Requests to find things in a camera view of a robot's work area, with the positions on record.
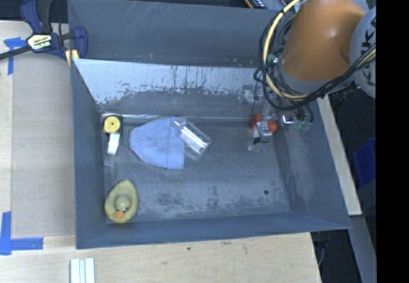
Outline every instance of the yellow rubber duck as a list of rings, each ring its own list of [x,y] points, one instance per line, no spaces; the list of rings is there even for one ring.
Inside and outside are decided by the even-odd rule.
[[[138,196],[134,184],[130,180],[120,181],[109,192],[105,200],[105,214],[115,223],[126,223],[138,208]]]

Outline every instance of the blue clamp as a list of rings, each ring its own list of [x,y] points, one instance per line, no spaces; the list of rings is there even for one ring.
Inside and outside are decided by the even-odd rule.
[[[52,0],[26,0],[21,6],[21,14],[24,22],[30,25],[33,34],[27,39],[31,51],[35,53],[47,53],[66,60],[66,51],[63,41],[77,39],[77,52],[79,57],[85,57],[88,49],[86,30],[83,26],[77,26],[72,33],[59,36],[52,32],[50,23],[50,6]]]

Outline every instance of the cable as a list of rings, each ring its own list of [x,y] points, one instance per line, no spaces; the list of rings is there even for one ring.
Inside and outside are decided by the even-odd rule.
[[[340,77],[335,78],[333,80],[328,81],[326,84],[324,84],[321,88],[317,89],[316,91],[308,94],[308,95],[301,95],[297,93],[294,89],[289,90],[289,87],[284,85],[284,89],[287,91],[284,92],[282,89],[279,88],[279,83],[277,79],[275,79],[270,73],[273,73],[274,66],[276,64],[267,64],[267,57],[268,57],[268,50],[270,48],[270,44],[273,38],[273,34],[275,32],[275,29],[278,26],[278,23],[284,16],[284,14],[294,7],[298,2],[302,0],[292,0],[287,6],[285,6],[282,11],[280,11],[274,18],[273,20],[269,23],[269,25],[265,28],[263,31],[263,34],[260,38],[260,56],[261,56],[261,66],[256,70],[254,73],[254,79],[263,85],[263,92],[268,100],[268,102],[275,108],[279,110],[290,110],[290,109],[297,109],[299,107],[303,107],[308,105],[311,101],[323,97],[326,93],[330,92],[333,90],[336,86],[338,86],[340,83],[345,81],[347,78],[349,78],[356,70],[364,66],[365,64],[370,63],[376,55],[376,44],[374,43],[371,48],[367,50],[366,53],[361,55],[356,62]],[[262,72],[262,79],[260,80],[257,78],[258,73]],[[266,86],[268,86],[278,97],[279,101],[281,103],[281,98],[285,99],[287,101],[290,101],[291,105],[289,106],[282,106],[282,103],[280,105],[277,105],[273,101],[271,101],[271,98],[269,98],[269,93],[266,90]]]

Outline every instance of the wire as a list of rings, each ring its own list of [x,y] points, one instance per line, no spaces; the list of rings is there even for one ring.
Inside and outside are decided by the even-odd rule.
[[[308,106],[311,101],[319,97],[324,97],[325,94],[331,92],[335,87],[340,85],[340,83],[348,79],[356,70],[370,63],[376,57],[376,43],[374,43],[363,55],[361,55],[354,62],[354,64],[352,64],[352,66],[350,66],[350,68],[342,76],[328,81],[322,87],[308,95],[301,95],[300,93],[297,93],[293,88],[287,86],[284,80],[281,80],[281,82],[279,82],[272,75],[274,72],[274,67],[277,66],[277,63],[273,62],[271,64],[267,64],[268,50],[270,48],[272,38],[274,37],[275,29],[277,28],[280,20],[288,10],[290,10],[300,1],[302,0],[293,0],[287,6],[285,6],[282,11],[280,11],[270,21],[269,25],[263,31],[259,42],[261,66],[254,72],[253,75],[254,79],[262,84],[263,94],[267,101],[276,109],[283,111],[296,110],[301,107]],[[279,104],[273,102],[273,100],[270,98],[270,92],[267,91],[267,87],[269,87],[271,91],[277,95]],[[282,100],[286,100],[290,103],[290,105],[283,105]]]

